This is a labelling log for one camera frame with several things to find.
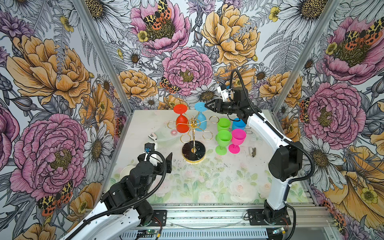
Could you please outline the blue wine glass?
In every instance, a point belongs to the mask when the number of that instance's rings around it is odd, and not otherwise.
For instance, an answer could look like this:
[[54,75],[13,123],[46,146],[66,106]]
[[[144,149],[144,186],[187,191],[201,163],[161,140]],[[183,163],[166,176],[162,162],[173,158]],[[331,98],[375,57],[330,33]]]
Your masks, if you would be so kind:
[[198,120],[197,121],[198,127],[196,128],[196,130],[199,132],[205,131],[207,128],[207,118],[204,115],[204,112],[207,110],[207,108],[205,107],[205,103],[204,102],[196,103],[195,110],[199,112],[196,117],[196,119]]
[[246,128],[246,124],[241,119],[235,118],[232,121],[232,130],[236,130],[236,129],[245,130],[245,128]]

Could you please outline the green wine glass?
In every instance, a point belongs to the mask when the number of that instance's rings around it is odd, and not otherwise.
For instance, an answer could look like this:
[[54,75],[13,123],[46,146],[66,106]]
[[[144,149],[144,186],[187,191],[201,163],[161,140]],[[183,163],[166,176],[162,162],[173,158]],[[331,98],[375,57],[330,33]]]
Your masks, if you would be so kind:
[[232,140],[232,134],[228,130],[220,130],[217,134],[217,143],[218,146],[215,148],[215,151],[218,155],[224,156],[227,154],[227,146]]
[[219,122],[217,123],[217,129],[218,131],[221,131],[221,130],[229,130],[231,126],[231,121],[227,118],[220,118],[219,119]]

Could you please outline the red wine glass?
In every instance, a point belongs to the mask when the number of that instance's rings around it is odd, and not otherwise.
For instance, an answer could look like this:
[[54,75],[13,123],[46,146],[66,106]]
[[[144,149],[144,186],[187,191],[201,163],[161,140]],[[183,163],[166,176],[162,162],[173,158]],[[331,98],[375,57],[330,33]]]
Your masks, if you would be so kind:
[[184,134],[190,130],[189,119],[185,115],[187,110],[188,110],[188,107],[183,104],[179,104],[174,107],[174,112],[176,114],[179,114],[179,116],[176,119],[176,129],[179,133]]

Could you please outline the pink wine glass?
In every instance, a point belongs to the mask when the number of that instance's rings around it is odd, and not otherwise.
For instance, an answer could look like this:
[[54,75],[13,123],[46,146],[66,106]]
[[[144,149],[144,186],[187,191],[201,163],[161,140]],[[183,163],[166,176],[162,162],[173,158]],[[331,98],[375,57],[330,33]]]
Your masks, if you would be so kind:
[[242,129],[235,129],[232,131],[232,144],[229,145],[229,151],[232,154],[238,154],[240,152],[240,145],[244,143],[247,134]]

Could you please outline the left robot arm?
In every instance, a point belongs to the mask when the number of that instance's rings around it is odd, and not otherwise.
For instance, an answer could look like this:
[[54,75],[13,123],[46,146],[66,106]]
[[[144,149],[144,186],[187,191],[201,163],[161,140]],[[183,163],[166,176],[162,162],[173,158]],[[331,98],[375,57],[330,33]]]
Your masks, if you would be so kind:
[[152,151],[139,155],[139,163],[103,194],[83,221],[68,232],[64,240],[114,240],[125,231],[146,226],[154,219],[147,199],[172,172],[172,158]]

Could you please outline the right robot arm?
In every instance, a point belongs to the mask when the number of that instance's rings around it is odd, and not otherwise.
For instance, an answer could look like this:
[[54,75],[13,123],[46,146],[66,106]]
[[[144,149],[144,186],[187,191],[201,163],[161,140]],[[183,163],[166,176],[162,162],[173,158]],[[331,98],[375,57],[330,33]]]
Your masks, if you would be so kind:
[[268,163],[272,179],[271,191],[264,203],[263,219],[274,224],[287,215],[287,198],[292,180],[302,167],[303,153],[292,145],[265,117],[262,111],[253,106],[248,94],[242,88],[217,88],[221,100],[212,100],[205,107],[219,114],[235,114],[253,131],[258,133],[274,151]]

